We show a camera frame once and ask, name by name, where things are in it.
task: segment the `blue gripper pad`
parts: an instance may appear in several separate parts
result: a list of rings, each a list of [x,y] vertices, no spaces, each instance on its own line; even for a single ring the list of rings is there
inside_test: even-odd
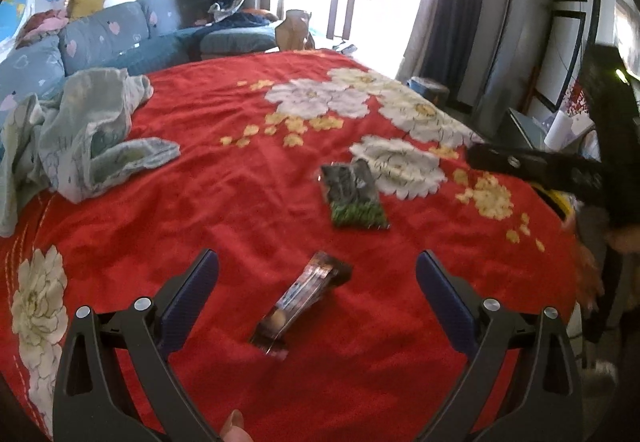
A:
[[[158,293],[157,298],[166,289],[174,293],[157,318],[161,335],[156,346],[165,359],[184,346],[217,281],[218,256],[212,250],[205,250],[183,275],[169,280]]]
[[[455,351],[473,359],[479,347],[478,340],[476,340],[476,318],[452,284],[454,281],[456,285],[468,285],[466,281],[448,275],[430,251],[423,252],[418,256],[418,261],[415,264],[415,277],[422,293],[436,314],[440,326],[447,334],[451,346]],[[469,285],[462,290],[466,294],[465,297],[475,294]],[[477,295],[470,300],[476,301],[476,299],[479,303]]]

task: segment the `green snack bag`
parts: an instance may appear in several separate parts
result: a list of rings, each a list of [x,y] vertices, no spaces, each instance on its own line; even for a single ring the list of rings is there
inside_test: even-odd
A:
[[[366,161],[321,167],[321,182],[336,227],[388,229],[385,211]]]

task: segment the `world map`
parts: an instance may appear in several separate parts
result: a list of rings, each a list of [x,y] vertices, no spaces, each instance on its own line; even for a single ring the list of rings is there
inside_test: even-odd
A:
[[[0,43],[15,36],[20,28],[27,0],[2,0],[0,2]]]

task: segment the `bed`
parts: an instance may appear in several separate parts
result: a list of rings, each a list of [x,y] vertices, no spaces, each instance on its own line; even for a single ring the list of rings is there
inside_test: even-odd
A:
[[[218,253],[220,278],[170,363],[214,428],[237,408],[257,442],[407,441],[427,424],[465,358],[415,282],[424,249],[480,295],[527,313],[552,305],[568,320],[572,244],[559,218],[522,181],[470,170],[473,134],[408,88],[328,50],[203,61],[150,79],[155,93],[129,138],[175,141],[180,157],[78,205],[44,191],[0,241],[0,370],[42,430],[75,310],[153,295],[204,247]],[[353,157],[372,168],[386,231],[331,225],[318,170]],[[248,339],[318,250],[353,277],[290,332],[287,359],[270,358]],[[16,293],[29,305],[12,311]],[[497,412],[513,363],[480,424]],[[158,427],[122,364],[142,418]]]

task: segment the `window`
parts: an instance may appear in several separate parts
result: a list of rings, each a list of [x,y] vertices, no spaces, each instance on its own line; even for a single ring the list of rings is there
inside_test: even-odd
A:
[[[626,68],[640,76],[640,12],[623,0],[616,0],[614,39]]]

